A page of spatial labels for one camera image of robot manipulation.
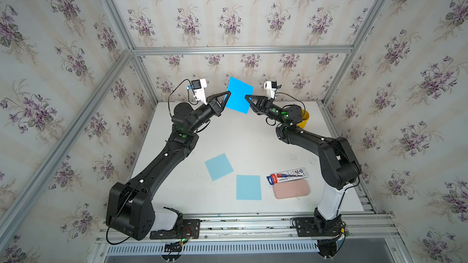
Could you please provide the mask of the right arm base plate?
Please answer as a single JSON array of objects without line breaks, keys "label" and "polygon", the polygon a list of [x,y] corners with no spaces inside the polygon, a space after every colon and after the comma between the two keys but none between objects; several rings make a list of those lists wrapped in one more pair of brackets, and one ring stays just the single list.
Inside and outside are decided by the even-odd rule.
[{"label": "right arm base plate", "polygon": [[292,226],[299,237],[337,237],[345,231],[344,223],[336,217],[325,220],[322,217],[295,217]]}]

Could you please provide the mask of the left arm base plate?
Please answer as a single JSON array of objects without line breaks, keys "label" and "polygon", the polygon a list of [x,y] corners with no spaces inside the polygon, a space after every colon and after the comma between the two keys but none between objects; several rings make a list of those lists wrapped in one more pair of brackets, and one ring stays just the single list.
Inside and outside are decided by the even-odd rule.
[{"label": "left arm base plate", "polygon": [[151,231],[150,239],[165,240],[165,239],[198,239],[201,229],[200,219],[183,219],[177,222],[172,230]]}]

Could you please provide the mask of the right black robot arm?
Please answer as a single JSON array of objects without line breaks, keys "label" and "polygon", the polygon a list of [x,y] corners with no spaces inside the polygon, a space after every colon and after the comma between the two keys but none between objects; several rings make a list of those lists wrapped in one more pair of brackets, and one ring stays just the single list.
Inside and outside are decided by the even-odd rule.
[{"label": "right black robot arm", "polygon": [[321,235],[336,226],[342,226],[340,207],[346,191],[360,183],[362,173],[354,151],[344,137],[328,138],[301,127],[302,109],[298,105],[279,107],[266,96],[245,96],[257,115],[265,115],[279,123],[276,134],[280,141],[301,147],[319,158],[324,192],[314,210],[314,229]]}]

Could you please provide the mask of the bright blue square paper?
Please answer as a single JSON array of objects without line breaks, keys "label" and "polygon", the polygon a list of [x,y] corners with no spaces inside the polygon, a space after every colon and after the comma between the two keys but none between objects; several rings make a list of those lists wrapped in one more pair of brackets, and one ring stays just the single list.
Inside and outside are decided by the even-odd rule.
[{"label": "bright blue square paper", "polygon": [[231,95],[226,107],[236,112],[247,114],[250,109],[250,105],[248,101],[245,100],[245,96],[252,95],[254,91],[253,86],[231,77],[227,90],[230,91]]}]

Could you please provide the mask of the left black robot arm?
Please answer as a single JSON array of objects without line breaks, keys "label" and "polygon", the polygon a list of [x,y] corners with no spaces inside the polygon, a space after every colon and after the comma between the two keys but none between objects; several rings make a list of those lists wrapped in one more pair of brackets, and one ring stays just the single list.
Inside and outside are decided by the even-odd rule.
[{"label": "left black robot arm", "polygon": [[156,221],[152,200],[168,175],[196,147],[199,128],[214,116],[221,116],[230,91],[207,97],[207,103],[193,109],[187,102],[175,106],[171,134],[162,151],[127,183],[113,185],[108,196],[106,225],[141,241]]}]

